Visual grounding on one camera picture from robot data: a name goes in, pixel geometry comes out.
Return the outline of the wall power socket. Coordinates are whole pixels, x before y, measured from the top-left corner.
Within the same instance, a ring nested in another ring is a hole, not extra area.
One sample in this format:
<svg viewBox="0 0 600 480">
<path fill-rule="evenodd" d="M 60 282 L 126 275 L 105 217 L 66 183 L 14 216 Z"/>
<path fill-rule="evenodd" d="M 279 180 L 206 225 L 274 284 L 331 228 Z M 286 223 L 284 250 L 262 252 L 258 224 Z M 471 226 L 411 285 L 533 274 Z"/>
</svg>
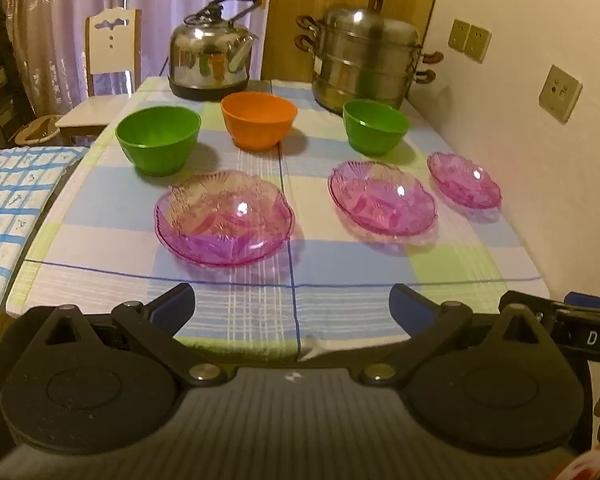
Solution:
<svg viewBox="0 0 600 480">
<path fill-rule="evenodd" d="M 539 95 L 539 106 L 565 125 L 576 106 L 583 84 L 556 65 L 550 71 Z"/>
</svg>

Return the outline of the double wall switch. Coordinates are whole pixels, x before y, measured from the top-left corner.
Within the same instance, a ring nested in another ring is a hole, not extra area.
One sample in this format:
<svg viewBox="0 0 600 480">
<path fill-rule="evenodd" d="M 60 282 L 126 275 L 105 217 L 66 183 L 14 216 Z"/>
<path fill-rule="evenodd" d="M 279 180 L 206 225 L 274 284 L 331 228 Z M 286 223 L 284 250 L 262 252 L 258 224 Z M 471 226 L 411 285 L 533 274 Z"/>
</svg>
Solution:
<svg viewBox="0 0 600 480">
<path fill-rule="evenodd" d="M 491 39 L 492 34 L 488 30 L 462 20 L 455 20 L 450 31 L 448 46 L 471 60 L 482 63 L 486 58 Z"/>
</svg>

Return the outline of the orange plastic bowl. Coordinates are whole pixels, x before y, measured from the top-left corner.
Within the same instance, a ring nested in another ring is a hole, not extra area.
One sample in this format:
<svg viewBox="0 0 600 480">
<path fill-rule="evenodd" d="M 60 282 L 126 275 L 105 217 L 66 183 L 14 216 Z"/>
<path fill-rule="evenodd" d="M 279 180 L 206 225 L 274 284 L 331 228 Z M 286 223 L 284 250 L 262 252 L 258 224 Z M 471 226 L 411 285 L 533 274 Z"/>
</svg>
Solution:
<svg viewBox="0 0 600 480">
<path fill-rule="evenodd" d="M 224 96 L 221 112 L 234 144 L 247 152 L 265 152 L 290 133 L 298 108 L 280 96 L 242 91 Z"/>
</svg>

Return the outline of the stainless steel kettle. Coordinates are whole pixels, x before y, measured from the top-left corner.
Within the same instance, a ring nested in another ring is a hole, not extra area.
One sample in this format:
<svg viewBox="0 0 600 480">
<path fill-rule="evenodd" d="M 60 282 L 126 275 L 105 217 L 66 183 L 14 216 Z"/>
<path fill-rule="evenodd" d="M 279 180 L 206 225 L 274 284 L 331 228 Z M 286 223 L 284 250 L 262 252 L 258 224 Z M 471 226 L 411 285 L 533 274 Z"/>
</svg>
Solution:
<svg viewBox="0 0 600 480">
<path fill-rule="evenodd" d="M 262 0 L 212 0 L 171 35 L 168 81 L 189 101 L 219 101 L 245 90 L 257 36 L 238 24 Z"/>
</svg>

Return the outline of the stainless steel steamer pot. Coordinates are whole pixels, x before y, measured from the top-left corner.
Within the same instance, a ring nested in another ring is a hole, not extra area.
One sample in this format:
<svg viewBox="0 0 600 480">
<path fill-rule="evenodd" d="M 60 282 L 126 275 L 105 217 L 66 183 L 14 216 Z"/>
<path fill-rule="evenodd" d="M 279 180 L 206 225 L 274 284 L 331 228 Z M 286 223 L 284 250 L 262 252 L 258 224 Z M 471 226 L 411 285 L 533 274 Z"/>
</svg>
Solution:
<svg viewBox="0 0 600 480">
<path fill-rule="evenodd" d="M 419 64 L 443 61 L 440 51 L 422 52 L 417 28 L 381 15 L 384 0 L 364 8 L 334 4 L 316 20 L 296 17 L 305 31 L 296 47 L 313 56 L 312 91 L 322 107 L 340 114 L 345 102 L 368 99 L 401 106 L 411 84 L 430 84 L 437 74 Z"/>
</svg>

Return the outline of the small pink glass plate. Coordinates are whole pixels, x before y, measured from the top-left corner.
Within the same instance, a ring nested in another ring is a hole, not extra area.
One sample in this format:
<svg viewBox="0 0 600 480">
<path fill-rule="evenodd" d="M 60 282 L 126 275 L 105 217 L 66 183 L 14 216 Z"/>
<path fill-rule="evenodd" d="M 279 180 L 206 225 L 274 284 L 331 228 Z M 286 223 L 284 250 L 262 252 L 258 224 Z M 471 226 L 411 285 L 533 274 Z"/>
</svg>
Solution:
<svg viewBox="0 0 600 480">
<path fill-rule="evenodd" d="M 442 194 L 457 205 L 469 209 L 501 206 L 500 187 L 472 160 L 457 154 L 434 152 L 427 157 L 427 167 Z"/>
</svg>

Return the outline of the blue white patterned cloth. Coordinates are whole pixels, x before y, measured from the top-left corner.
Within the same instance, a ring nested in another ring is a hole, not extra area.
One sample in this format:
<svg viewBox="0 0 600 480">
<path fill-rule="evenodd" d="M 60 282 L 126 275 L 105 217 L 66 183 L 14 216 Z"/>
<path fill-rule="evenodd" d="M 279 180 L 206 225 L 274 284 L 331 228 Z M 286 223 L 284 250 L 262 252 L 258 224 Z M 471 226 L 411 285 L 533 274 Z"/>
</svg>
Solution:
<svg viewBox="0 0 600 480">
<path fill-rule="evenodd" d="M 0 307 L 36 220 L 62 176 L 86 152 L 76 146 L 0 150 Z"/>
</svg>

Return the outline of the middle pink glass plate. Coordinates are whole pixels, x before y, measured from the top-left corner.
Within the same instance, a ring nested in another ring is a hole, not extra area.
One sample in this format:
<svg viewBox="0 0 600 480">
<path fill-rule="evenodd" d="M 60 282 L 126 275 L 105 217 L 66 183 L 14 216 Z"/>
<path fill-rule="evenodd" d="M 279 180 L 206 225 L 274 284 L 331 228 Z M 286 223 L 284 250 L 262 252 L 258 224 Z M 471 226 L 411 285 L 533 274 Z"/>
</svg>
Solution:
<svg viewBox="0 0 600 480">
<path fill-rule="evenodd" d="M 422 182 L 383 162 L 343 162 L 332 170 L 327 188 L 349 220 L 374 234 L 419 235 L 437 219 L 434 196 Z"/>
</svg>

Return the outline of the checkered pastel tablecloth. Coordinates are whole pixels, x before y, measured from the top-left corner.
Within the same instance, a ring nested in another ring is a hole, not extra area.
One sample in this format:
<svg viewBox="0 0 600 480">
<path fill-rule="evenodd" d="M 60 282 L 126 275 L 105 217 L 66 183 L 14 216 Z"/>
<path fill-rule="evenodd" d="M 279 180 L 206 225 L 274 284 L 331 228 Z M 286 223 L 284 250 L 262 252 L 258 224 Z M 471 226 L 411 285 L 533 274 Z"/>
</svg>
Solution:
<svg viewBox="0 0 600 480">
<path fill-rule="evenodd" d="M 289 136 L 274 150 L 238 150 L 215 103 L 199 103 L 198 143 L 186 172 L 240 170 L 282 190 L 296 217 L 291 240 L 273 257 L 236 269 L 193 266 L 171 254 L 154 230 L 155 204 L 171 178 L 146 178 L 105 130 L 61 190 L 24 256 L 6 309 L 75 304 L 106 313 L 148 301 L 186 282 L 194 316 L 186 344 L 269 359 L 305 360 L 403 338 L 388 296 L 403 283 L 431 300 L 458 300 L 492 313 L 509 289 L 546 296 L 547 287 L 502 214 L 436 201 L 432 228 L 406 240 L 370 234 L 344 218 L 327 179 L 356 159 L 338 115 L 323 110 L 303 82 L 268 90 L 297 107 Z"/>
</svg>

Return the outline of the green plastic bowl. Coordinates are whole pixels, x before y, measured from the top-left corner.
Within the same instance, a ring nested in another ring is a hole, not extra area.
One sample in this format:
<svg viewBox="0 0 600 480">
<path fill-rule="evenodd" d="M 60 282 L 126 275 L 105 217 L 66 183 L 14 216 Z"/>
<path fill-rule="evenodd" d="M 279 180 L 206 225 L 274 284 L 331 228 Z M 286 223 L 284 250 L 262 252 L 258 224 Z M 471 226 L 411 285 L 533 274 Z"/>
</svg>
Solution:
<svg viewBox="0 0 600 480">
<path fill-rule="evenodd" d="M 342 118 L 351 148 L 367 156 L 388 154 L 410 128 L 410 122 L 400 110 L 366 99 L 345 102 Z"/>
<path fill-rule="evenodd" d="M 187 107 L 152 106 L 123 118 L 116 137 L 140 174 L 167 177 L 185 166 L 196 148 L 200 127 L 200 115 Z"/>
</svg>

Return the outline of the large pink glass plate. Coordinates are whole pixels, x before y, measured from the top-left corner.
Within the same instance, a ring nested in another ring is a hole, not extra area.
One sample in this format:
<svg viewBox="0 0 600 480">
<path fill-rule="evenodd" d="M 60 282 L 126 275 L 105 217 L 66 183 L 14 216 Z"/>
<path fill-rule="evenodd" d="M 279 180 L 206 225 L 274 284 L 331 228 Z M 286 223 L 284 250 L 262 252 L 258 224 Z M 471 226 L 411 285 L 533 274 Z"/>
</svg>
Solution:
<svg viewBox="0 0 600 480">
<path fill-rule="evenodd" d="M 276 254 L 294 232 L 294 211 L 273 183 L 237 170 L 192 174 L 158 199 L 158 241 L 175 257 L 236 268 Z"/>
</svg>

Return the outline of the white wooden chair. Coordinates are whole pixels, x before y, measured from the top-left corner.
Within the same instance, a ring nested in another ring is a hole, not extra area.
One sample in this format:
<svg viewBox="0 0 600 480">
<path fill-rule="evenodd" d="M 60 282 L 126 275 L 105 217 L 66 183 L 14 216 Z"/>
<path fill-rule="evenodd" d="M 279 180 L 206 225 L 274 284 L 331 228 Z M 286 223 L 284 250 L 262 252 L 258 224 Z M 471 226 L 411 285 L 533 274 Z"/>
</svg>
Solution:
<svg viewBox="0 0 600 480">
<path fill-rule="evenodd" d="M 117 6 L 85 20 L 85 75 L 87 98 L 58 120 L 62 142 L 98 136 L 124 109 L 140 86 L 142 11 Z M 94 77 L 130 73 L 131 89 L 123 94 L 98 96 Z"/>
</svg>

